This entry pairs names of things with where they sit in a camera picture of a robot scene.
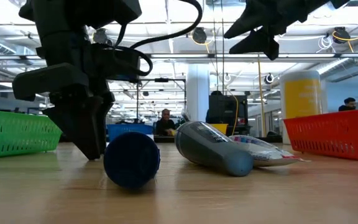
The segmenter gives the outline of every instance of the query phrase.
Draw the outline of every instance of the green basket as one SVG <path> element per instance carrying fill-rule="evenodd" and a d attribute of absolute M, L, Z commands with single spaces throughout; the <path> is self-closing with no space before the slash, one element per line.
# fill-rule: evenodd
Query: green basket
<path fill-rule="evenodd" d="M 61 134 L 47 117 L 0 112 L 0 157 L 55 150 Z"/>

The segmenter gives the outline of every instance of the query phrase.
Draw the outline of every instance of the yellow label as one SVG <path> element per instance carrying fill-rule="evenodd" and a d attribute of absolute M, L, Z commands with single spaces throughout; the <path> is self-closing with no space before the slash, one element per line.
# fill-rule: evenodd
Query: yellow label
<path fill-rule="evenodd" d="M 321 114 L 321 87 L 318 79 L 285 82 L 286 118 Z"/>

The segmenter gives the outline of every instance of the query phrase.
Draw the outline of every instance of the table surface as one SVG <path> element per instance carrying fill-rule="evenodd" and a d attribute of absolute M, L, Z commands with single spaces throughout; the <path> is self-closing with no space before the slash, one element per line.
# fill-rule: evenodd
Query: table surface
<path fill-rule="evenodd" d="M 69 143 L 0 158 L 0 223 L 358 224 L 358 161 L 300 154 L 312 162 L 228 177 L 159 147 L 157 177 L 137 193 Z"/>

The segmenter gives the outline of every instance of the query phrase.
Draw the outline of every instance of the red basket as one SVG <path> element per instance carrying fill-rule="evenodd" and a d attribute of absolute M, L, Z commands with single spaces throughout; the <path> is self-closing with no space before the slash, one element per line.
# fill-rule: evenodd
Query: red basket
<path fill-rule="evenodd" d="M 284 120 L 293 150 L 358 160 L 358 110 Z"/>

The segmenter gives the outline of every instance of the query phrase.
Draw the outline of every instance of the plastic basket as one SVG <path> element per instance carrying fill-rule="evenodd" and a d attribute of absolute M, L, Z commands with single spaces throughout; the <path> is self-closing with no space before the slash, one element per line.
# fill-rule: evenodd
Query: plastic basket
<path fill-rule="evenodd" d="M 212 127 L 218 129 L 223 134 L 226 134 L 227 124 L 210 124 Z"/>
<path fill-rule="evenodd" d="M 358 110 L 284 120 L 293 150 L 358 160 Z"/>
<path fill-rule="evenodd" d="M 145 124 L 109 124 L 107 125 L 107 129 L 109 131 L 109 141 L 112 141 L 120 134 L 131 131 L 143 134 L 153 134 L 153 126 Z"/>
<path fill-rule="evenodd" d="M 47 117 L 0 112 L 0 157 L 52 151 L 61 133 Z"/>

